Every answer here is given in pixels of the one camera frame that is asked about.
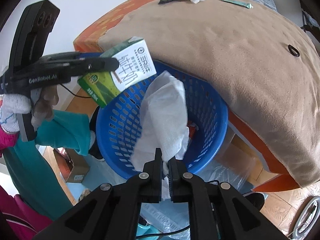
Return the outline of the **left gloved hand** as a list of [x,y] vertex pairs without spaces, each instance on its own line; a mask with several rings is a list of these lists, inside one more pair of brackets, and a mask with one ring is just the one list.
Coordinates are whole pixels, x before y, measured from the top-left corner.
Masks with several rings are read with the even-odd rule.
[[29,98],[20,94],[4,94],[1,96],[1,128],[7,134],[20,131],[18,114],[31,114],[31,124],[39,128],[44,120],[52,120],[53,107],[59,102],[57,86],[41,89],[38,100],[32,103]]

